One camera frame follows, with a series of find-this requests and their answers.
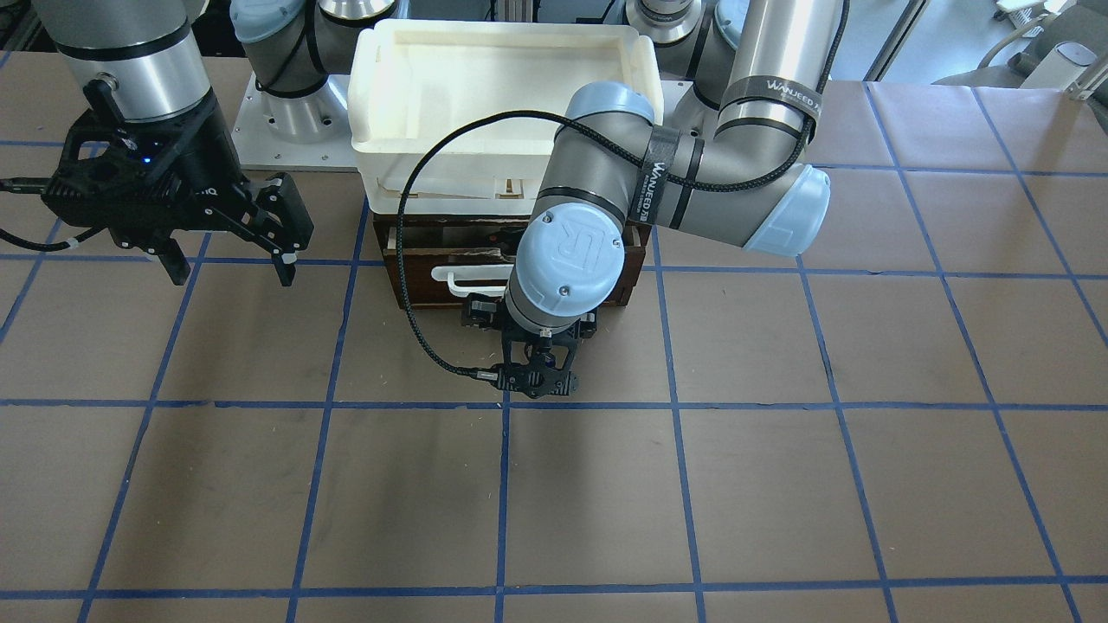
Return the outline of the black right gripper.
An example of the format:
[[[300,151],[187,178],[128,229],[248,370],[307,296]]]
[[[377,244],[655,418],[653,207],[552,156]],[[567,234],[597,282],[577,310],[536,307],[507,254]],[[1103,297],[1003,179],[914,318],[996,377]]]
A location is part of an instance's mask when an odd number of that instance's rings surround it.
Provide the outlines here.
[[[189,261],[175,229],[216,229],[270,253],[281,286],[290,286],[298,253],[312,241],[312,217],[293,175],[256,184],[254,200],[216,95],[155,121],[126,121],[104,82],[83,88],[90,102],[66,135],[43,193],[66,225],[105,228],[121,247],[158,257],[175,286]]]

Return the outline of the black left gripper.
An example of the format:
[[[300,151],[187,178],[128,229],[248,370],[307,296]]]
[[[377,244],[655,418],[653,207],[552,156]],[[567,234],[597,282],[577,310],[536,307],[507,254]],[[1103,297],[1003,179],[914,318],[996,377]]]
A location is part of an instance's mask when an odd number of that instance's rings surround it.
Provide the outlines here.
[[[597,315],[594,309],[570,324],[566,330],[533,334],[511,317],[506,303],[482,294],[466,295],[461,323],[480,330],[501,331],[504,358],[490,369],[478,369],[472,377],[486,380],[499,390],[533,399],[574,394],[578,377],[571,371],[571,364],[579,343],[596,334]]]

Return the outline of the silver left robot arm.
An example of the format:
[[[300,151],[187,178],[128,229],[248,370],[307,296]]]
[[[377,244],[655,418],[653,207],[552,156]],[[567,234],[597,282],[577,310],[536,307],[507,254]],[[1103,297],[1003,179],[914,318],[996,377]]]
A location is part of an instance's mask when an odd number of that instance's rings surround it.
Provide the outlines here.
[[[464,323],[501,334],[502,362],[454,372],[531,398],[573,394],[571,362],[620,279],[628,224],[784,257],[806,251],[831,186],[802,154],[847,18],[847,1],[752,1],[739,25],[725,24],[721,1],[699,13],[733,54],[716,81],[712,127],[665,126],[620,82],[581,86],[557,118],[506,290],[471,294],[463,307]]]

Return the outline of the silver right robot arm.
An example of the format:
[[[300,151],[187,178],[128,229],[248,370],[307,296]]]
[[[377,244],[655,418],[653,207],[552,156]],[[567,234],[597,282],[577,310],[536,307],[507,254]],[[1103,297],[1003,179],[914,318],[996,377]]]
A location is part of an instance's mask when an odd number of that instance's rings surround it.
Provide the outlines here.
[[[73,228],[107,229],[121,248],[189,278],[175,229],[227,232],[260,246],[284,286],[312,219],[285,173],[253,183],[179,1],[35,1],[35,13],[88,100],[51,178],[35,183]]]

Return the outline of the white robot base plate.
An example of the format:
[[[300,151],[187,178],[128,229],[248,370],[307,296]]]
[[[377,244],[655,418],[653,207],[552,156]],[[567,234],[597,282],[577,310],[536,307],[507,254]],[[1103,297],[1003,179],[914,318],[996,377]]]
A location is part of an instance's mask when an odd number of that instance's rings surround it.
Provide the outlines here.
[[[441,137],[476,119],[514,110],[566,114],[579,86],[620,81],[649,99],[654,118],[676,126],[688,82],[583,61],[522,67],[365,67],[329,79],[322,101],[293,109],[247,88],[233,137],[249,170],[360,172],[370,186],[400,188]]]

